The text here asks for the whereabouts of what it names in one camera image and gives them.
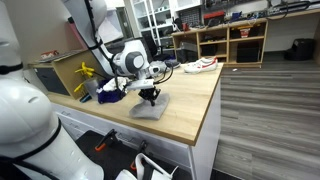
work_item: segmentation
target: white sneaker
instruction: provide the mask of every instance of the white sneaker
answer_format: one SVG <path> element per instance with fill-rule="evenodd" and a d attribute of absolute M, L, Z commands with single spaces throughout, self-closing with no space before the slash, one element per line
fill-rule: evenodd
<path fill-rule="evenodd" d="M 186 73 L 199 73 L 203 71 L 214 71 L 217 69 L 218 59 L 214 56 L 212 58 L 201 58 L 196 62 L 188 63 L 184 68 Z"/>

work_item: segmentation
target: wall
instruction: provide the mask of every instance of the wall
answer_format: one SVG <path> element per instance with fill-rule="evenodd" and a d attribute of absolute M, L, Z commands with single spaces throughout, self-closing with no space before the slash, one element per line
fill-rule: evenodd
<path fill-rule="evenodd" d="M 264 1 L 264 0 L 253 1 L 253 2 L 248 2 L 248 3 L 243 3 L 243 4 L 233 6 L 227 10 L 227 14 L 230 14 L 231 16 L 232 12 L 240 12 L 240 11 L 242 11 L 242 13 L 250 13 L 254 11 L 264 10 L 267 7 L 268 7 L 267 1 Z"/>
<path fill-rule="evenodd" d="M 104 0 L 107 7 L 124 7 L 123 0 Z"/>
<path fill-rule="evenodd" d="M 265 51 L 287 50 L 294 39 L 314 38 L 319 18 L 318 13 L 269 21 Z"/>
<path fill-rule="evenodd" d="M 60 0 L 9 0 L 6 6 L 24 64 L 40 59 L 46 51 L 81 48 L 66 23 L 70 14 Z"/>

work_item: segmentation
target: white robot body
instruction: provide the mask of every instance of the white robot body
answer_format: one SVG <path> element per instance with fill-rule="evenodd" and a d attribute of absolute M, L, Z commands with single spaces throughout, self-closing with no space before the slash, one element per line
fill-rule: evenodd
<path fill-rule="evenodd" d="M 19 44 L 5 4 L 0 1 L 0 158 L 16 158 L 46 143 L 58 129 L 59 121 L 49 99 L 24 81 Z M 45 149 L 23 160 L 58 179 L 103 179 L 100 166 L 90 161 L 61 127 Z M 16 165 L 31 179 L 46 176 Z"/>

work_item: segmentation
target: blue object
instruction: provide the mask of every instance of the blue object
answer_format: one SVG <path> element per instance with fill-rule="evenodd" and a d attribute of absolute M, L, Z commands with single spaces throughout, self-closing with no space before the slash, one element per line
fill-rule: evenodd
<path fill-rule="evenodd" d="M 110 79 L 100 81 L 99 88 L 103 88 L 103 86 L 107 84 L 109 81 Z M 101 93 L 98 93 L 98 102 L 100 104 L 115 103 L 120 101 L 124 96 L 126 96 L 126 93 L 123 91 L 120 91 L 119 89 L 116 89 L 114 91 L 109 91 L 109 92 L 102 91 Z"/>
<path fill-rule="evenodd" d="M 234 12 L 232 13 L 232 16 L 231 16 L 231 21 L 237 21 L 242 15 L 242 11 L 240 12 Z"/>
<path fill-rule="evenodd" d="M 80 102 L 81 102 L 81 103 L 85 103 L 85 102 L 89 101 L 90 99 L 92 99 L 92 97 L 90 96 L 89 93 L 87 93 L 86 95 L 84 95 L 84 96 L 80 99 Z"/>

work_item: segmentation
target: wooden table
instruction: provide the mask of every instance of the wooden table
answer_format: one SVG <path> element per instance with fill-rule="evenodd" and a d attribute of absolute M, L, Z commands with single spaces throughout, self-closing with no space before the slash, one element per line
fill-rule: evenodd
<path fill-rule="evenodd" d="M 158 121 L 132 119 L 129 116 L 130 109 L 140 100 L 138 91 L 129 92 L 123 100 L 115 104 L 102 105 L 95 101 L 80 103 L 70 97 L 56 94 L 49 94 L 48 97 L 54 104 L 65 108 L 61 109 L 60 119 L 64 118 L 63 116 L 69 116 L 81 123 L 90 123 L 90 121 L 85 122 L 88 118 L 81 120 L 77 115 L 72 117 L 70 112 L 66 112 L 66 109 L 71 108 L 79 113 L 89 114 L 90 117 L 98 117 L 103 122 L 110 123 L 112 127 L 116 125 L 120 129 L 131 129 L 144 134 L 146 135 L 143 136 L 144 138 L 161 140 L 161 143 L 164 142 L 162 147 L 168 145 L 167 142 L 178 145 L 178 148 L 182 147 L 182 150 L 185 147 L 187 149 L 185 152 L 164 153 L 164 150 L 159 153 L 167 160 L 185 154 L 183 157 L 187 158 L 177 158 L 173 163 L 184 167 L 183 162 L 186 161 L 184 168 L 189 170 L 193 179 L 206 180 L 210 179 L 220 134 L 220 74 L 223 64 L 219 63 L 215 71 L 193 75 L 185 74 L 183 67 L 184 65 L 175 69 L 170 80 L 158 85 L 161 93 L 170 95 L 170 102 Z M 106 134 L 104 130 L 99 131 L 100 127 L 101 125 L 97 125 L 95 129 Z"/>

